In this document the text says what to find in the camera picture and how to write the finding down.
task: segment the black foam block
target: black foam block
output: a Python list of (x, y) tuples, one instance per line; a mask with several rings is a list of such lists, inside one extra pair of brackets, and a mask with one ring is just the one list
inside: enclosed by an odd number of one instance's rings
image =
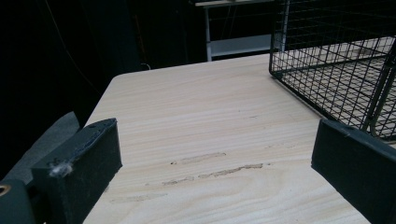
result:
[(396, 223), (396, 149), (322, 119), (312, 167), (372, 223)]
[(121, 168), (117, 121), (106, 119), (75, 134), (32, 167), (47, 196), (47, 223), (82, 223)]

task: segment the black wire cage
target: black wire cage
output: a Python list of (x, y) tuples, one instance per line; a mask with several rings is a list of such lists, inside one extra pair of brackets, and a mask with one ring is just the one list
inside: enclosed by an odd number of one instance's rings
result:
[(396, 140), (396, 1), (276, 0), (270, 73), (328, 119)]

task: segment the wood grain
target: wood grain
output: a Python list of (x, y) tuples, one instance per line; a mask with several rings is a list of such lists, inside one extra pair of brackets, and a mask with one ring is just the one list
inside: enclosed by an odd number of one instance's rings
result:
[(311, 167), (320, 116), (268, 55), (114, 78), (123, 167), (85, 223), (367, 223)]

